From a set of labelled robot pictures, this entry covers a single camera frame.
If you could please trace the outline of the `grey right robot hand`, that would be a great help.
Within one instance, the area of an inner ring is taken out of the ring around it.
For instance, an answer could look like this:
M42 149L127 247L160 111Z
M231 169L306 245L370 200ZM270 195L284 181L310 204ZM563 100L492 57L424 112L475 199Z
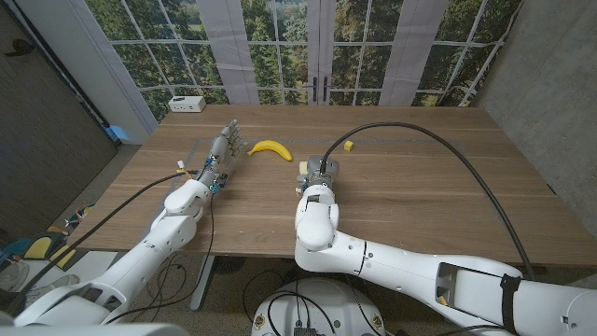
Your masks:
M323 160L322 155L313 155L309 156L306 161L299 163L297 182L302 190L314 185L333 188L333 182L340 171L340 164L333 159L327 159L325 170L321 172Z

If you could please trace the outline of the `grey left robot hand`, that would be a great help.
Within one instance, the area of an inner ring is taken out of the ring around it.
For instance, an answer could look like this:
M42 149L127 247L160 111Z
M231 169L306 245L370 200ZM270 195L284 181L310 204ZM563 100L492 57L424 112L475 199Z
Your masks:
M233 119L214 138L206 164L197 180L206 186L225 185L232 176L236 163L246 154L247 141L238 121Z

